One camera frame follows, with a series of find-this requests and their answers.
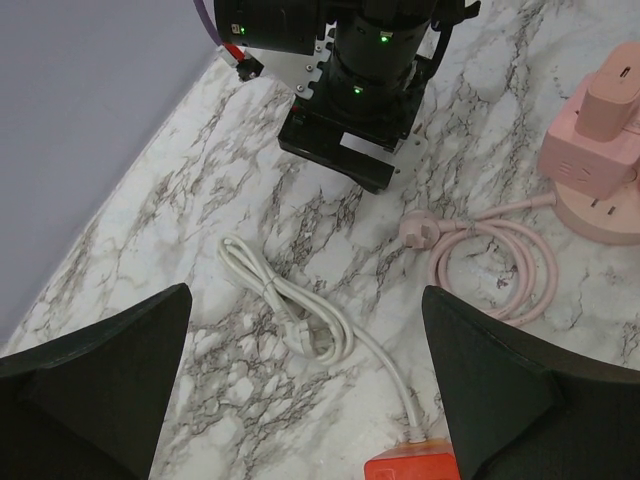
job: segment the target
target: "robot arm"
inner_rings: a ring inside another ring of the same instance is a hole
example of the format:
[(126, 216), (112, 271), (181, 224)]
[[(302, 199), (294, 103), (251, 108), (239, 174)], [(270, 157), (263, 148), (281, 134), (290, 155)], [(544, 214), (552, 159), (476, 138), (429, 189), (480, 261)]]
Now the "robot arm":
[[(298, 96), (280, 146), (373, 193), (394, 167), (343, 146), (343, 137), (397, 152), (454, 26), (479, 10), (464, 0), (215, 0), (222, 40), (250, 48)], [(431, 59), (417, 55), (429, 28), (440, 32)]]

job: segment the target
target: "pink power cord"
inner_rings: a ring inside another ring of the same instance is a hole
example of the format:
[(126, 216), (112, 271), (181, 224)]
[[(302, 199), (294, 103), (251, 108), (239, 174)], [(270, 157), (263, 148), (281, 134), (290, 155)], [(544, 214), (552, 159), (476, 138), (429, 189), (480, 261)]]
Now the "pink power cord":
[[(539, 195), (528, 200), (491, 208), (476, 215), (473, 221), (441, 220), (424, 210), (407, 214), (400, 225), (400, 238), (409, 248), (432, 250), (427, 270), (429, 285), (435, 285), (452, 291), (447, 266), (451, 252), (462, 241), (479, 235), (491, 235), (504, 243), (516, 262), (518, 288), (512, 300), (501, 308), (485, 311), (496, 320), (502, 320), (514, 327), (535, 320), (553, 301), (558, 289), (558, 262), (547, 241), (528, 227), (502, 220), (498, 217), (505, 213), (523, 209), (533, 209), (556, 204), (553, 192)], [(540, 250), (547, 265), (547, 285), (537, 303), (515, 318), (509, 318), (529, 299), (536, 285), (537, 267), (531, 249), (516, 236), (519, 233), (528, 238)]]

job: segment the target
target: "power strip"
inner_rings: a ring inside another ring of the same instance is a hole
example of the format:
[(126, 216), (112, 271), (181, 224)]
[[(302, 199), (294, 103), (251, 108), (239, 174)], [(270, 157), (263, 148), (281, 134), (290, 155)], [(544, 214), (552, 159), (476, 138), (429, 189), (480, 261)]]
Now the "power strip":
[(555, 184), (558, 218), (571, 230), (608, 245), (640, 245), (640, 184), (637, 172), (607, 200)]

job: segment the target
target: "black cable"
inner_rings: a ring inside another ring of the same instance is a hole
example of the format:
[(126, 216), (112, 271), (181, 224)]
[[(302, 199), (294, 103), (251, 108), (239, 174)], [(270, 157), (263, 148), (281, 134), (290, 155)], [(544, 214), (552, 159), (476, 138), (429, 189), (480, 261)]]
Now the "black cable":
[(216, 26), (211, 21), (207, 7), (204, 4), (204, 0), (193, 0), (193, 4), (196, 6), (198, 16), (200, 17), (200, 20), (202, 20), (202, 24), (211, 37), (211, 40), (213, 40), (213, 43), (216, 45), (222, 45), (222, 38), (220, 37), (218, 30), (216, 30)]
[(444, 59), (444, 54), (447, 51), (447, 47), (449, 46), (449, 42), (451, 41), (451, 34), (453, 33), (453, 27), (450, 25), (444, 26), (440, 25), (437, 27), (440, 32), (440, 38), (438, 39), (438, 45), (436, 46), (436, 51), (433, 53), (433, 57), (431, 58), (431, 70), (430, 77), (436, 74), (438, 69), (440, 68), (440, 64)]

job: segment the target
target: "marble surface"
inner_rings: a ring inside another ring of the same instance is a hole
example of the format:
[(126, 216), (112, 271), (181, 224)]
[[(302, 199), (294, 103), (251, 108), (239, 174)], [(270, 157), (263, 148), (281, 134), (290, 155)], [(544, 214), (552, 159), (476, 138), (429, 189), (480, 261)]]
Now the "marble surface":
[[(324, 370), (287, 355), (268, 309), (234, 287), (216, 239), (235, 231), (280, 273), (340, 305), (384, 343), (446, 435), (420, 297), (427, 254), (403, 249), (401, 215), (450, 217), (542, 192), (536, 153), (581, 78), (617, 44), (640, 40), (637, 0), (493, 0), (456, 29), (420, 116), (429, 147), (391, 188), (349, 180), (278, 149), (291, 94), (272, 78), (241, 85), (220, 60), (197, 82), (51, 279), (10, 354), (186, 282), (194, 308), (152, 472), (154, 479), (359, 479), (394, 445), (402, 406), (359, 346)], [(425, 42), (425, 53), (429, 53)], [(567, 231), (548, 209), (515, 216), (558, 253), (560, 290), (526, 330), (640, 369), (640, 249)], [(507, 298), (513, 262), (477, 239), (451, 264), (461, 296)]]

